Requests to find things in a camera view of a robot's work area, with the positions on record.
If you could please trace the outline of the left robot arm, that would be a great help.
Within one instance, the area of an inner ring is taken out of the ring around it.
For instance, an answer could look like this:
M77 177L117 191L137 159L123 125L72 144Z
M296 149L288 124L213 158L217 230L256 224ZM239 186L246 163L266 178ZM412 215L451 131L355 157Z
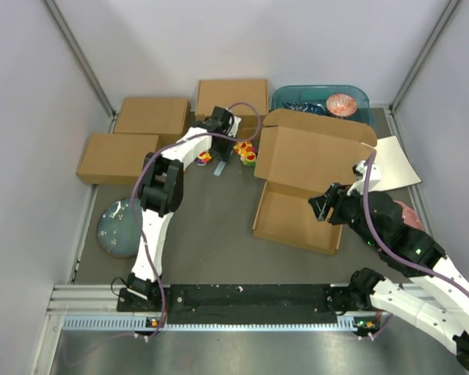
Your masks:
M184 196L184 172L201 153L226 159L241 119L228 109L215 107L211 116L197 121L185 136L145 157L132 198L139 201L138 254L127 278L127 289L143 309L161 303L162 254L170 221Z

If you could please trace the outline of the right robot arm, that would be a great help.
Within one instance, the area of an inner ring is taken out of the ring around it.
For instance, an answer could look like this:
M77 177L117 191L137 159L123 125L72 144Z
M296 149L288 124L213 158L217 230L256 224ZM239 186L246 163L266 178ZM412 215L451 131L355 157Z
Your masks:
M351 303L358 309L384 310L423 331L469 373L469 281L443 247L424 230L407 224L402 206L384 192L362 195L332 184L308 203L319 221L348 226L378 250L383 262L432 298L426 302L363 268L349 282Z

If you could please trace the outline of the brown cardboard box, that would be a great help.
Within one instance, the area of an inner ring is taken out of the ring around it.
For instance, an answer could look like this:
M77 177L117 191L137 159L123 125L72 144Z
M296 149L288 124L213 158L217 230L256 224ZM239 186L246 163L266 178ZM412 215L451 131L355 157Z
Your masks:
M252 233L279 244L333 256L342 226L319 221L308 203L333 183L352 184L353 166L378 141L352 120L276 109L263 121L255 177L265 181Z

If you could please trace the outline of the light blue tube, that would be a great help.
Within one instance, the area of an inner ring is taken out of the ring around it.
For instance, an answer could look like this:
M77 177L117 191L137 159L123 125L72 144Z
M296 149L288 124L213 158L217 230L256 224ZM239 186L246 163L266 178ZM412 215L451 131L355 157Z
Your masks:
M216 176L216 177L219 177L223 171L224 171L224 168L226 167L227 163L225 161L220 161L218 164L217 164L217 167L215 168L214 172L213 172L213 175Z

